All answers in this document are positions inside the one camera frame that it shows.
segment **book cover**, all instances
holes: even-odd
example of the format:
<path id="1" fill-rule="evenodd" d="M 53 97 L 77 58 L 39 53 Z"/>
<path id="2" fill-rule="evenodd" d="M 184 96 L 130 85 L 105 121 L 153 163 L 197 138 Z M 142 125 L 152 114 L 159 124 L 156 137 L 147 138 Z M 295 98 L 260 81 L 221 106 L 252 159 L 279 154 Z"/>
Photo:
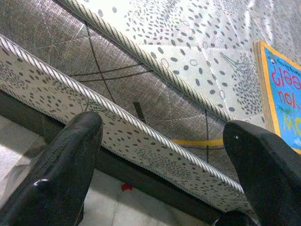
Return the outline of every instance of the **book cover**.
<path id="1" fill-rule="evenodd" d="M 256 49 L 267 128 L 301 153 L 301 67 L 263 41 Z"/>

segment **floor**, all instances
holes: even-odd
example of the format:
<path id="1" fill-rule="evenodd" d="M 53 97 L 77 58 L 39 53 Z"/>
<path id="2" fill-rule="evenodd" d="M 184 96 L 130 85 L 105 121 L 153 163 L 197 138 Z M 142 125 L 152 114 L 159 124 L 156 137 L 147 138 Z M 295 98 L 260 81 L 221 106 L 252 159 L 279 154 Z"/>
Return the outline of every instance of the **floor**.
<path id="1" fill-rule="evenodd" d="M 28 164 L 44 145 L 41 136 L 0 116 L 0 198 L 10 170 L 16 165 Z M 80 226 L 129 225 L 207 226 L 188 214 L 94 170 Z"/>

